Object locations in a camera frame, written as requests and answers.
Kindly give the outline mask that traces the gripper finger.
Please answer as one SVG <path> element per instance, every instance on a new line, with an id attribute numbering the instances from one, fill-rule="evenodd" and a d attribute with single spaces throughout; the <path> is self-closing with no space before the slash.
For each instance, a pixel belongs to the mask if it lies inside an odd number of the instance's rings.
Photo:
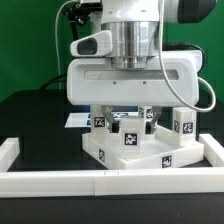
<path id="1" fill-rule="evenodd" d="M 158 121 L 159 117 L 161 116 L 162 113 L 162 108 L 161 107 L 153 107 L 152 112 L 154 113 L 154 116 L 151 121 L 147 121 L 145 124 L 145 133 L 146 134 L 153 134 L 157 127 L 156 127 L 156 122 Z"/>
<path id="2" fill-rule="evenodd" d="M 103 105 L 101 107 L 101 111 L 103 116 L 105 117 L 106 121 L 108 122 L 109 132 L 110 133 L 117 133 L 118 132 L 118 122 L 114 119 L 112 114 L 113 107 L 108 105 Z"/>

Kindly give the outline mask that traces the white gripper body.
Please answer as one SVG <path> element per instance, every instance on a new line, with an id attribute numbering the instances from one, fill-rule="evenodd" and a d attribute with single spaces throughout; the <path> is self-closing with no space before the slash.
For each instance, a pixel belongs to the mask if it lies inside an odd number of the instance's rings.
<path id="1" fill-rule="evenodd" d="M 144 69 L 112 67 L 112 34 L 100 31 L 70 45 L 67 97 L 74 105 L 177 107 L 199 101 L 198 50 L 165 51 Z"/>

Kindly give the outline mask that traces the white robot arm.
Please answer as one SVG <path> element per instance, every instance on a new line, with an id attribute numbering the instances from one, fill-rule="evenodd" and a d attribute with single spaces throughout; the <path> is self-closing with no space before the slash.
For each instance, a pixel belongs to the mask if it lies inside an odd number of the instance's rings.
<path id="1" fill-rule="evenodd" d="M 198 23 L 217 0 L 80 0 L 81 14 L 93 33 L 70 45 L 67 96 L 77 105 L 97 105 L 96 127 L 117 133 L 114 106 L 150 106 L 197 110 L 198 72 L 203 54 L 184 44 L 165 44 L 166 23 Z"/>

